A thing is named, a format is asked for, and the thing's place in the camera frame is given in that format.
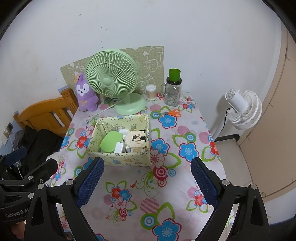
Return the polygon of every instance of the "plush toy ear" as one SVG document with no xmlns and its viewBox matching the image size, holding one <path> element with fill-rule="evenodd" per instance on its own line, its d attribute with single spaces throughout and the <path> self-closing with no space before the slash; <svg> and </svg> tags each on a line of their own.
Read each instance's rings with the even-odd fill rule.
<svg viewBox="0 0 296 241">
<path fill-rule="evenodd" d="M 82 75 L 82 74 L 79 74 L 79 75 L 76 76 L 76 78 L 75 78 L 75 80 L 74 80 L 75 83 L 78 82 L 80 75 Z"/>
</svg>

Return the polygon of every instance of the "blue mesh pad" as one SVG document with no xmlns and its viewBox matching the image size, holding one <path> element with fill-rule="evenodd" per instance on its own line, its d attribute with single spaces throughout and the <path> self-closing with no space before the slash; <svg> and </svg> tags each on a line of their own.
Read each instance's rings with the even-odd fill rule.
<svg viewBox="0 0 296 241">
<path fill-rule="evenodd" d="M 78 189 L 76 204 L 79 208 L 88 203 L 104 171 L 104 161 L 99 159 Z"/>
<path fill-rule="evenodd" d="M 4 164 L 7 166 L 11 166 L 20 159 L 24 158 L 27 155 L 27 149 L 25 147 L 21 147 L 16 149 L 14 152 L 5 156 Z"/>
<path fill-rule="evenodd" d="M 207 203 L 216 208 L 219 204 L 217 199 L 217 190 L 205 171 L 194 159 L 191 161 L 191 173 L 200 187 Z"/>
</svg>

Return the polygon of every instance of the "wooden headboard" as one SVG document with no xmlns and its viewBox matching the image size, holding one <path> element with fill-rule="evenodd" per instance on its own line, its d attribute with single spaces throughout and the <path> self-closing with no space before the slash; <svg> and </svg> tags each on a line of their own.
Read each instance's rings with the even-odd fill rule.
<svg viewBox="0 0 296 241">
<path fill-rule="evenodd" d="M 29 126 L 37 131 L 47 129 L 64 137 L 72 120 L 66 108 L 68 108 L 73 115 L 78 108 L 77 98 L 70 88 L 63 90 L 61 92 L 61 97 L 33 104 L 26 108 L 21 114 L 15 114 L 13 117 L 23 129 L 25 126 Z M 54 113 L 64 126 L 59 123 Z"/>
</svg>

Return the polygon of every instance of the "green cup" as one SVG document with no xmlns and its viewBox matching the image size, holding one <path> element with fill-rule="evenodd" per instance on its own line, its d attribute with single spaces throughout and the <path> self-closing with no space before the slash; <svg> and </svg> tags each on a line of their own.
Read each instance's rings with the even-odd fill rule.
<svg viewBox="0 0 296 241">
<path fill-rule="evenodd" d="M 180 80 L 181 70 L 179 69 L 169 69 L 169 78 L 170 81 L 177 82 Z"/>
</svg>

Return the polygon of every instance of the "white wall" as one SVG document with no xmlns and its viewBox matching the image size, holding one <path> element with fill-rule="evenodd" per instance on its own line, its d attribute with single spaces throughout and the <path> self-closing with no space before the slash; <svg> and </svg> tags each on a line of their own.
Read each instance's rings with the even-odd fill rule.
<svg viewBox="0 0 296 241">
<path fill-rule="evenodd" d="M 269 224 L 279 223 L 295 216 L 295 197 L 296 188 L 264 203 Z"/>
<path fill-rule="evenodd" d="M 164 45 L 164 72 L 181 69 L 183 89 L 211 128 L 230 88 L 263 100 L 279 56 L 280 20 L 261 0 L 33 0 L 0 41 L 0 129 L 14 111 L 58 97 L 60 67 L 105 48 Z M 226 126 L 223 135 L 237 133 Z"/>
</svg>

